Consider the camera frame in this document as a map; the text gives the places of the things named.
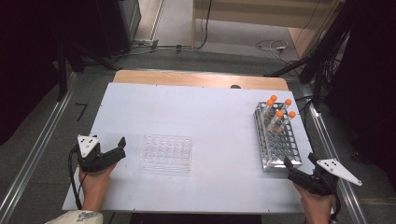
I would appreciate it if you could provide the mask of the person's left hand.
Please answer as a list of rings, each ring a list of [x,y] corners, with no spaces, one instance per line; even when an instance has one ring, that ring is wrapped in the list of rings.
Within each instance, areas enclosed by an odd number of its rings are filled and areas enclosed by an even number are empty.
[[[78,178],[83,189],[84,203],[99,204],[105,200],[110,174],[117,164],[112,164],[98,173],[79,172]]]

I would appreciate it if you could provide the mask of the person's right hand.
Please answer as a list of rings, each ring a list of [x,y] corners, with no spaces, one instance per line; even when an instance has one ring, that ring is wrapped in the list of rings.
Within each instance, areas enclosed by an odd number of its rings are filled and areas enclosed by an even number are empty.
[[[319,220],[328,220],[330,217],[332,204],[334,202],[333,195],[318,196],[310,193],[307,189],[295,184],[294,187],[301,195],[301,202],[304,207],[306,217],[312,222]]]

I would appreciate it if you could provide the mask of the white table board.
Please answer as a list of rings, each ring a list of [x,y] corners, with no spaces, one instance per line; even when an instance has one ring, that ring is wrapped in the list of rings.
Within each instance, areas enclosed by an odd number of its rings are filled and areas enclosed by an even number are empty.
[[[102,150],[126,140],[104,208],[122,212],[300,213],[283,173],[262,169],[254,109],[270,91],[111,83],[91,132]],[[149,134],[191,138],[186,173],[150,171],[141,153]]]

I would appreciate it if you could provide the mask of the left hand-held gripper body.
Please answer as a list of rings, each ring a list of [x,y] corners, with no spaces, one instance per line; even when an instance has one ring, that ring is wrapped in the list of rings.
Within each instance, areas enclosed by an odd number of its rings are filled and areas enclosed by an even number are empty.
[[[105,169],[105,154],[101,151],[100,139],[94,136],[78,136],[78,164],[83,172],[97,173]]]

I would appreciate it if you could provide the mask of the clear plastic tube rack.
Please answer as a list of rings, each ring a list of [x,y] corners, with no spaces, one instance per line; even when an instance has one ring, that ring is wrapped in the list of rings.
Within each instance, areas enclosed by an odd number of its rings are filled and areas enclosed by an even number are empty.
[[[141,150],[142,166],[165,172],[191,169],[192,139],[188,136],[147,134]]]

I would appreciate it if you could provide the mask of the black metal stand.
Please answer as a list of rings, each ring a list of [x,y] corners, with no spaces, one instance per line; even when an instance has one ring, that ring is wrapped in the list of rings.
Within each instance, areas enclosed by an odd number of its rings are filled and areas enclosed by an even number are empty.
[[[315,80],[312,104],[314,108],[319,109],[320,91],[325,78],[326,62],[332,59],[335,52],[349,34],[352,23],[350,13],[355,3],[356,0],[346,0],[345,6],[336,16],[329,30],[319,41],[312,53],[309,53],[306,57],[295,63],[291,63],[274,73],[266,75],[266,77],[280,77],[295,68],[303,66],[304,69],[298,76],[298,79],[302,84],[308,84],[312,79]]]
[[[72,66],[72,69],[76,72],[83,72],[85,64],[81,58],[81,55],[86,55],[93,59],[95,62],[101,64],[108,70],[118,71],[120,67],[116,67],[111,63],[108,63],[105,59],[95,54],[91,50],[83,47],[81,44],[73,41],[62,41],[57,46],[57,57],[58,57],[58,77],[59,77],[59,95],[58,102],[61,102],[67,93],[67,79],[66,79],[66,63]]]

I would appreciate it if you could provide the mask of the metal floor rail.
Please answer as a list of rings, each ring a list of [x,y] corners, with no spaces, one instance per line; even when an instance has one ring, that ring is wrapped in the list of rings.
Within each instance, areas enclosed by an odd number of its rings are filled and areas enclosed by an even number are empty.
[[[0,205],[0,224],[7,224],[11,215],[18,204],[33,172],[40,161],[42,154],[44,153],[52,134],[57,127],[57,124],[64,113],[67,104],[71,98],[71,95],[75,89],[76,82],[80,76],[80,73],[72,72],[70,77],[67,79],[69,89],[66,91],[65,96],[62,100],[56,103],[51,111],[49,118],[40,135],[35,140],[31,151],[29,152],[27,159],[23,163],[18,174],[11,182],[8,188],[5,198],[2,200]]]
[[[317,111],[313,103],[307,107],[307,112],[315,124],[315,130],[318,133],[323,147],[322,152],[327,158],[337,159],[340,161],[336,148],[334,147],[332,139],[329,136],[322,114]],[[338,189],[340,191],[340,195],[342,196],[342,201],[345,203],[347,211],[351,217],[352,223],[368,224],[367,218],[362,211],[361,204],[355,194],[354,189],[352,188],[352,185],[346,180],[340,180],[338,182]]]

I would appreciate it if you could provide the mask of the pale floor strip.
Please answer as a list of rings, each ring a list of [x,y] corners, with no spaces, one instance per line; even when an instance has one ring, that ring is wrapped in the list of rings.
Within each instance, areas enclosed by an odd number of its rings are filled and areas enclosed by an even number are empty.
[[[149,36],[150,40],[154,40],[155,39],[155,35],[157,33],[157,30],[158,30],[158,25],[159,25],[159,22],[160,22],[160,19],[161,19],[161,15],[162,15],[162,12],[163,12],[163,6],[164,6],[165,1],[166,0],[161,0],[159,2],[159,4],[158,4],[157,12],[155,14],[155,18],[154,18],[152,29],[151,29],[150,36]]]

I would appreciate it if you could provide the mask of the black curtain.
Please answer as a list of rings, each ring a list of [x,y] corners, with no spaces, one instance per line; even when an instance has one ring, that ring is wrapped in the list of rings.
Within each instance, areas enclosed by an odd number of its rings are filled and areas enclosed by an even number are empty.
[[[352,0],[350,36],[326,105],[396,187],[396,0]]]
[[[0,0],[0,146],[59,83],[49,0]]]

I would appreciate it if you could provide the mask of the pale patterned sleeve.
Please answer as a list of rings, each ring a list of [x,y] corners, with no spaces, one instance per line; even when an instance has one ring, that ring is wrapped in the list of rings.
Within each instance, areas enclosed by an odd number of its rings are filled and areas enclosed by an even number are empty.
[[[69,211],[47,221],[45,224],[103,224],[104,217],[101,213],[88,210]]]

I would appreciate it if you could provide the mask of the black cabinet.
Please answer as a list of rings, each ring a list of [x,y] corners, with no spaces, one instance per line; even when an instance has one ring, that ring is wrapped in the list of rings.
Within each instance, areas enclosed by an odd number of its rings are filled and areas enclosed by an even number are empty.
[[[138,0],[77,0],[71,31],[97,55],[110,58],[129,51],[141,21]]]

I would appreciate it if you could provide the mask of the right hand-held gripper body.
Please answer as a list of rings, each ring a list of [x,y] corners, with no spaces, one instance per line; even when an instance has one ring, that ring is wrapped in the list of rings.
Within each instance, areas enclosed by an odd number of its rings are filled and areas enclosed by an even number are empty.
[[[312,175],[304,173],[295,167],[294,173],[292,175],[288,174],[288,179],[294,184],[319,196],[334,194],[340,178],[357,186],[362,185],[362,182],[337,159],[318,160]]]

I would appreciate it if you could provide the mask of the metal tube rack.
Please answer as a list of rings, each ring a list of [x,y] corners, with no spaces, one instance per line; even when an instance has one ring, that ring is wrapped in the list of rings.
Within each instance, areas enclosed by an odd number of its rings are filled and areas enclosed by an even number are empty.
[[[285,131],[280,131],[279,127],[281,124],[274,132],[268,130],[272,118],[276,111],[280,110],[283,103],[275,102],[271,109],[271,117],[262,120],[262,108],[265,104],[266,102],[258,102],[253,113],[262,159],[262,169],[264,172],[283,172],[286,169],[284,165],[285,157],[288,157],[294,166],[301,166],[303,163],[291,127],[291,121],[286,126]]]

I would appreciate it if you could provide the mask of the wooden table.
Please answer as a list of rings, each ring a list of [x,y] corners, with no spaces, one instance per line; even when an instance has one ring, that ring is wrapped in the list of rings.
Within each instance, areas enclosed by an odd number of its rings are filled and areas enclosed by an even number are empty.
[[[120,70],[113,78],[115,83],[231,88],[244,90],[287,91],[281,77],[251,77],[208,72],[180,72],[156,70]]]

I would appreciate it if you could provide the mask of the pale wooden furniture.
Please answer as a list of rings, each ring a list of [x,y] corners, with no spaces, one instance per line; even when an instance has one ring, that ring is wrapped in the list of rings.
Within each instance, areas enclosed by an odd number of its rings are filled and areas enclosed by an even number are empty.
[[[193,0],[191,46],[195,44],[195,21],[209,18],[288,27],[294,47],[300,57],[316,47],[324,31],[329,31],[346,0]]]

